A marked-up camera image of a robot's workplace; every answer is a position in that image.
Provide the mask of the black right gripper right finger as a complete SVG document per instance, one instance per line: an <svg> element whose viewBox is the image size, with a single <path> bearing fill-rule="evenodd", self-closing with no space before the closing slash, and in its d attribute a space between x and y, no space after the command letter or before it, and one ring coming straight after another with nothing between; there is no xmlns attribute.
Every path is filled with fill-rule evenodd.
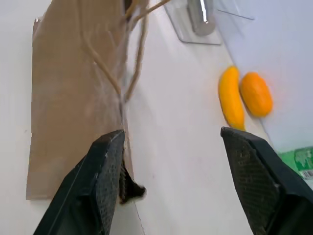
<svg viewBox="0 0 313 235"><path fill-rule="evenodd" d="M242 208L255 235L313 233L313 151L297 150L292 164L251 133L221 128Z"/></svg>

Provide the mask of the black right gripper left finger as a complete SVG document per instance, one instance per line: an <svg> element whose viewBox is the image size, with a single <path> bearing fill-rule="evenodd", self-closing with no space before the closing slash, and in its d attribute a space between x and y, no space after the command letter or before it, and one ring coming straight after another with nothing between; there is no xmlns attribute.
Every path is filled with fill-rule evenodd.
<svg viewBox="0 0 313 235"><path fill-rule="evenodd" d="M66 175L44 213L36 235L108 235L119 192L125 133L94 141Z"/></svg>

